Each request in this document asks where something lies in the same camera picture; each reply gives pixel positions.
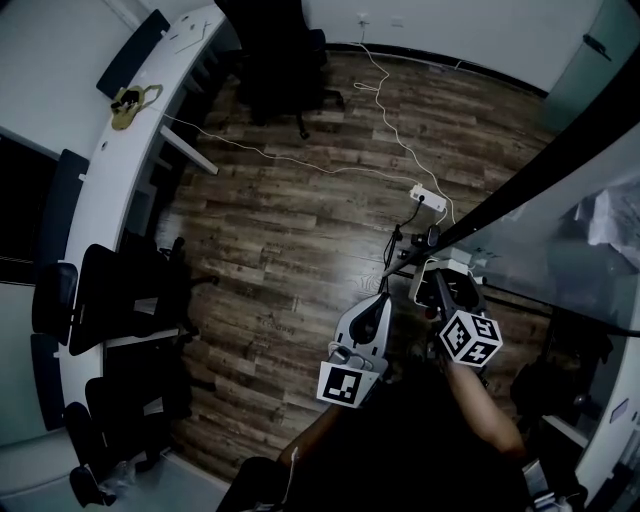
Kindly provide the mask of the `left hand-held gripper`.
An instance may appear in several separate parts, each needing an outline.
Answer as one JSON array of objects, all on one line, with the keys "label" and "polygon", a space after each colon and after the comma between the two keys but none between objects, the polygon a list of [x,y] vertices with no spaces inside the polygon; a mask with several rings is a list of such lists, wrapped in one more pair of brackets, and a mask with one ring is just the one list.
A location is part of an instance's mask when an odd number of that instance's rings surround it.
[{"label": "left hand-held gripper", "polygon": [[361,408],[378,383],[383,381],[389,363],[377,355],[365,355],[359,347],[385,351],[392,316],[388,293],[364,299],[339,319],[329,357],[320,365],[316,398],[348,408]]}]

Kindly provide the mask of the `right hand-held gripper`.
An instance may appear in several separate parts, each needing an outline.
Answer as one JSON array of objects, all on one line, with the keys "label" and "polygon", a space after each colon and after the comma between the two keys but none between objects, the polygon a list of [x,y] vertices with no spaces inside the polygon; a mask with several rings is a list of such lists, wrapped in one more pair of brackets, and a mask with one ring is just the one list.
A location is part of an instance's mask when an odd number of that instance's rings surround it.
[{"label": "right hand-held gripper", "polygon": [[[447,321],[438,337],[449,357],[458,364],[482,368],[503,346],[498,323],[483,315],[457,310],[450,287],[440,269],[432,271],[440,316]],[[467,311],[485,311],[486,300],[482,292],[483,277],[467,275],[470,291]]]}]

